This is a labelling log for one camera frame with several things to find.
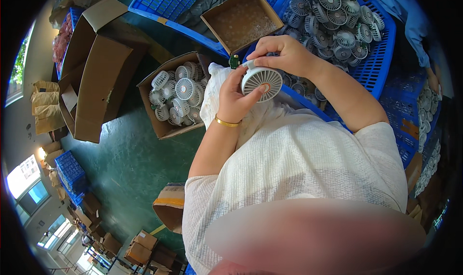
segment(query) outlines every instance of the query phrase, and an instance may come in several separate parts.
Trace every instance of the open cardboard box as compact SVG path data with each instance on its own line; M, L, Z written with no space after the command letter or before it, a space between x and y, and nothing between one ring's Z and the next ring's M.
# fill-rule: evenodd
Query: open cardboard box
M85 10L75 26L61 69L65 82L60 81L61 112L75 139L100 142L101 125L117 117L149 47L118 18L127 11L117 0L101 0Z
M226 0L206 11L201 19L230 55L284 26L267 0ZM274 28L265 30L271 23Z
M150 99L148 98L148 94L150 93L151 88L152 88L151 82L153 81L153 78L159 73L159 71L161 70L175 71L178 66L183 65L185 62L188 62L188 61L197 63L202 68L207 80L211 78L211 75L209 74L209 70L208 70L209 64L211 64L211 60L208 57L199 54L198 52L189 52L189 53L183 54L181 56L172 58L171 60L167 61L166 63L161 65L158 69L156 69L151 74L149 74L147 77L145 77L145 79L143 79L142 82L140 82L137 85L140 91L140 95L142 97L146 112L148 116L150 117L151 124L153 125L154 132L156 133L156 136L158 139L168 139L168 138L177 136L179 134L186 133L192 129L204 126L204 122L193 124L188 127L178 127L178 126L171 125L168 121L159 121L156 118L154 110L151 109L151 102L150 102Z

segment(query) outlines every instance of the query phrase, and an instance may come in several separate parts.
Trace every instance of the sleeve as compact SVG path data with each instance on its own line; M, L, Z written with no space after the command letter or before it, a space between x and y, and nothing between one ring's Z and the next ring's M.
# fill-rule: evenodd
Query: sleeve
M373 168L394 194L400 210L405 213L407 178L392 127L386 122L378 122L362 128L355 137L369 157Z

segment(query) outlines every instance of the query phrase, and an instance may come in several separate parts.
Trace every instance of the white cloth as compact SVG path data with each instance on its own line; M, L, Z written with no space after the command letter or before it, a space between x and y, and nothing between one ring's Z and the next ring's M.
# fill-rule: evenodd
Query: white cloth
M206 126L216 113L213 103L218 109L218 92L212 89L224 80L220 71L210 72L200 113ZM354 135L339 122L324 122L303 109L273 101L256 107L253 121L240 133L240 147L220 173L191 177L185 184L183 242L198 275L221 259L205 243L207 227L235 209L267 201L334 198L405 212L407 182L389 124L377 123Z

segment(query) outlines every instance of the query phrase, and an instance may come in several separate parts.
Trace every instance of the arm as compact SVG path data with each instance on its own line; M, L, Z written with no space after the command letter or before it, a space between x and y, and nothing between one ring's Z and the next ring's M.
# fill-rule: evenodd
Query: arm
M280 56L266 57L267 52L280 52ZM278 68L312 81L354 133L377 122L388 122L381 104L359 82L288 35L260 39L247 57L255 58L256 66Z
M232 71L220 88L218 119L238 123L261 98L264 86L254 89L247 96L241 93L239 84L246 69L238 67ZM194 156L188 177L219 174L225 162L235 152L239 129L240 127L224 126L214 120Z

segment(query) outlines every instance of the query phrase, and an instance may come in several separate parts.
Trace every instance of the green floor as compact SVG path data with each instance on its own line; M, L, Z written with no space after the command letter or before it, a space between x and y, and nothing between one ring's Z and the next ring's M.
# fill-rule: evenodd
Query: green floor
M129 5L132 0L119 0ZM148 18L127 13L124 18L174 56L199 51L212 61L226 63L172 29ZM160 63L146 55L125 94L117 119L103 125L99 144L75 140L69 134L61 140L64 150L71 150L87 174L92 190L102 204L101 225L124 246L144 229L161 226L152 203L168 182L186 181L190 164L205 128L180 136L158 140L144 109L136 84L154 71ZM155 235L171 250L185 254L182 236L164 229Z

